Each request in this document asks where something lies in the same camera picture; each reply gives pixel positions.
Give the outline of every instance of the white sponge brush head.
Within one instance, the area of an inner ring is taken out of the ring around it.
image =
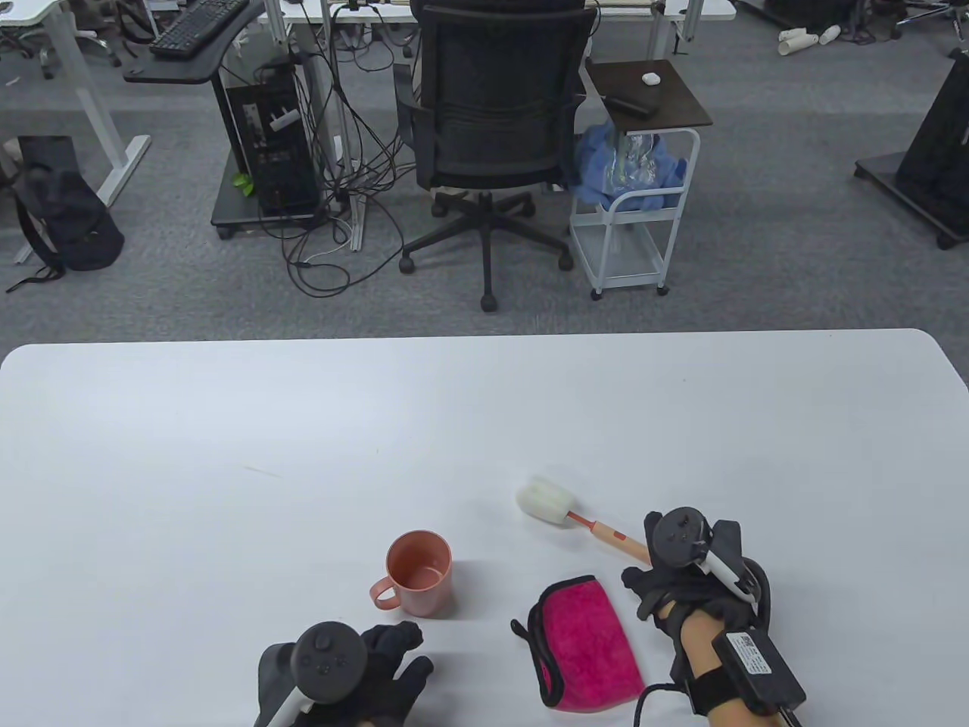
[[[515,501],[533,518],[559,524],[565,522],[569,511],[576,507],[576,498],[571,492],[544,477],[533,477],[516,493]]]

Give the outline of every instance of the black mesh chair back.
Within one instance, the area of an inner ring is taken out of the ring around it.
[[[425,6],[420,105],[430,111],[433,149],[416,149],[419,183],[559,180],[574,148],[578,66],[595,15]]]

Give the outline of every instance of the mug handle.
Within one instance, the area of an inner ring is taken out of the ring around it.
[[[380,581],[370,587],[370,598],[373,605],[381,611],[391,611],[400,606],[400,597],[395,593],[390,598],[381,598],[380,594],[393,589],[393,581],[390,576],[384,576]]]

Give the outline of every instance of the wooden brush handle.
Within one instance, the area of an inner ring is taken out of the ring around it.
[[[614,548],[631,555],[636,560],[641,560],[646,565],[652,565],[649,560],[649,548],[638,540],[633,540],[618,530],[613,530],[608,525],[603,525],[601,522],[595,522],[592,525],[592,534],[599,538],[599,540],[601,540],[603,543],[607,543],[608,545],[611,545]]]

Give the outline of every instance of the forearm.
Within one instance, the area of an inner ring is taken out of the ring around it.
[[[703,611],[693,612],[684,621],[680,640],[695,677],[721,666],[720,657],[713,649],[713,639],[723,630],[722,621]],[[714,708],[707,715],[707,719],[710,727],[778,727],[783,723],[778,715],[761,717],[752,713],[740,699],[733,699]]]

